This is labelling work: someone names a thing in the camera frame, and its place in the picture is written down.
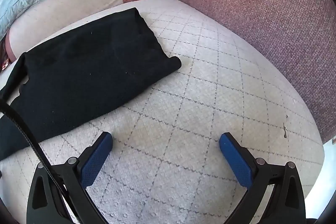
silver bolt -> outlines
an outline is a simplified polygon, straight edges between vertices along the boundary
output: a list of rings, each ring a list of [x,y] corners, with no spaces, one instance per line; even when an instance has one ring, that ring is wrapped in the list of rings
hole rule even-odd
[[[295,163],[293,163],[292,161],[288,162],[288,167],[289,168],[295,168]]]
[[[69,164],[74,164],[74,163],[76,163],[76,161],[77,161],[77,158],[75,158],[75,157],[71,157],[70,159],[68,159]]]
[[[263,158],[257,158],[257,163],[260,165],[264,165],[266,161]]]

seat cushion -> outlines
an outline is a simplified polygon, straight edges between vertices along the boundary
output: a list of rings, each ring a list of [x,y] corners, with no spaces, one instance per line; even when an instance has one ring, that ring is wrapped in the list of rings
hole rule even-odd
[[[62,28],[99,11],[135,0],[43,0],[21,15],[7,32],[11,61]]]
[[[41,143],[52,164],[78,156],[108,131],[114,147],[87,190],[110,223],[223,223],[246,190],[219,149],[219,137],[228,131],[255,157],[293,161],[307,196],[324,160],[314,119],[285,77],[216,21],[178,0],[140,0],[53,36],[131,7],[166,54],[181,59],[181,69],[117,110]],[[0,75],[0,88],[12,68]],[[4,202],[20,223],[37,163],[30,148],[0,162]],[[269,186],[266,197],[271,191]]]

black cloth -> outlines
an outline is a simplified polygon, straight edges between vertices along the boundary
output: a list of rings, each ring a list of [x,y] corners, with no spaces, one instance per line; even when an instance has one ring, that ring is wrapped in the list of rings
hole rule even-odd
[[[114,13],[52,38],[18,59],[0,97],[11,103],[38,142],[66,133],[133,99],[181,67],[168,58],[136,8]],[[0,160],[28,143],[0,119]]]

blue gripper pad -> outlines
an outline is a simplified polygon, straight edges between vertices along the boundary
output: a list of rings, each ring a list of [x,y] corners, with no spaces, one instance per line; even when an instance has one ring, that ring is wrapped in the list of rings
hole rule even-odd
[[[112,150],[112,146],[112,135],[107,133],[81,168],[80,178],[83,188],[89,187],[95,182],[100,169],[103,167],[106,158]]]
[[[251,168],[225,134],[219,139],[219,147],[239,184],[249,189],[253,183]]]

garment sleeve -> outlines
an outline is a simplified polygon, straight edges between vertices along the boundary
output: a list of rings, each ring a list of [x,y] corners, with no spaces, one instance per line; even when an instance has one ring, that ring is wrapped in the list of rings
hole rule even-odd
[[[27,75],[27,69],[25,66],[26,55],[25,52],[21,54],[17,60],[15,67],[13,68],[10,76],[8,77],[6,85],[0,90],[0,98],[8,101],[13,91],[19,86],[23,78]]]

